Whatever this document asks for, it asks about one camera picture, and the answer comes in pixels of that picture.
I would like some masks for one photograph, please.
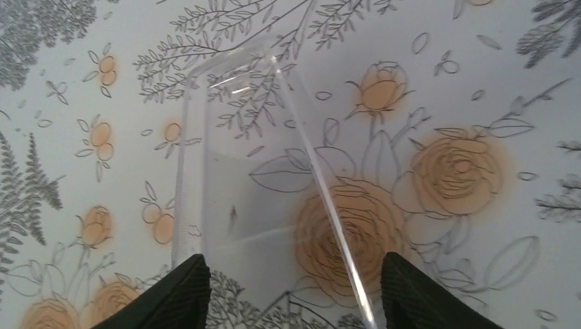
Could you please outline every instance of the transparent plastic tray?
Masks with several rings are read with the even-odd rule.
[[[314,106],[299,72],[291,72],[294,64],[279,59],[259,44],[212,58],[190,74],[182,140],[203,135],[203,150],[180,149],[173,260],[201,252],[216,271],[212,285],[220,295],[210,305],[210,327],[354,321],[377,328],[371,299],[379,298],[386,250],[371,260],[342,247],[344,232],[354,238],[349,243],[366,238],[354,225],[367,220],[364,210],[354,205],[345,212],[343,205],[339,216],[348,220],[332,221],[318,189],[332,186],[325,189],[330,199],[348,204],[368,186],[352,179],[340,149],[327,143],[306,149],[301,133],[307,143],[319,141],[321,129],[334,129],[334,122]],[[376,266],[359,273],[362,259]]]

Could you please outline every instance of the clear plastic lid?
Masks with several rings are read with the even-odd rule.
[[[367,236],[384,229],[367,227],[381,223],[369,218],[378,214],[374,187],[332,146],[339,122],[314,106],[294,64],[279,60],[268,47],[245,47],[190,74],[182,140],[203,134],[204,148],[181,145],[173,260],[202,252],[214,277],[245,287],[244,299],[262,310],[257,323],[286,310],[377,328],[371,299],[392,241]],[[200,175],[192,168],[201,159]]]

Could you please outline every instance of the floral tablecloth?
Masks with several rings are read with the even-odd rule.
[[[370,291],[398,251],[507,328],[581,321],[581,0],[2,0],[0,26],[3,328],[89,328],[168,273],[178,149],[203,142],[186,75],[266,34],[330,113],[315,146]],[[265,157],[295,129],[273,74],[211,95],[209,129],[264,158],[239,179],[302,200],[314,295],[219,269],[208,327],[362,328],[305,153]]]

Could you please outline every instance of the orange rose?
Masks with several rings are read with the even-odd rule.
[[[361,84],[354,84],[359,89],[359,102],[346,119],[360,112],[377,114],[395,109],[408,89],[404,70],[395,62],[379,62],[367,69]]]
[[[403,251],[401,232],[396,228],[403,219],[388,191],[363,180],[340,180],[344,185],[330,191],[343,231],[366,290],[377,291],[385,253]],[[321,197],[310,198],[302,208],[295,243],[299,264],[323,292],[333,298],[354,295]]]
[[[105,321],[138,296],[139,293],[135,289],[120,281],[104,286],[97,293],[93,302],[87,306],[89,307],[91,326]]]
[[[98,244],[111,236],[112,220],[107,208],[96,206],[91,208],[83,219],[82,238],[83,243],[95,248]]]
[[[80,329],[77,311],[63,299],[43,300],[24,314],[21,329]]]
[[[471,138],[441,138],[412,159],[412,171],[393,186],[395,204],[435,219],[470,215],[502,187],[502,172],[489,145]]]

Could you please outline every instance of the table surface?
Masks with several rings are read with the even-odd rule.
[[[283,71],[324,111],[314,146],[370,284],[373,252],[398,251],[503,327],[573,328],[580,5],[3,0],[3,327],[89,328],[168,273],[178,149],[203,145],[201,130],[181,140],[185,75],[271,36]],[[266,310],[260,326],[361,328],[341,262],[322,256],[333,243],[309,240],[328,222],[270,77],[257,73],[244,103],[212,101],[211,145],[235,156],[206,158],[223,178],[208,190],[217,219],[190,225],[192,240],[230,255],[210,259],[208,326],[245,326]],[[276,220],[252,222],[267,216]],[[246,244],[246,258],[224,244],[266,231],[287,237]]]

